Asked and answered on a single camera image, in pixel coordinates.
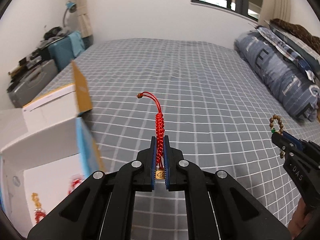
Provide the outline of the right hand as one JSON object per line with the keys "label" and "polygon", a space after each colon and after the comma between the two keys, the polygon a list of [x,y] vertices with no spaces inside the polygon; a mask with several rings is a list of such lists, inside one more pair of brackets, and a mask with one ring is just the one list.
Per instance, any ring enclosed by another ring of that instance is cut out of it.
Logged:
{"label": "right hand", "polygon": [[291,239],[295,239],[308,224],[310,219],[313,217],[312,213],[306,214],[306,204],[303,198],[300,198],[296,211],[288,224],[288,230],[291,234]]}

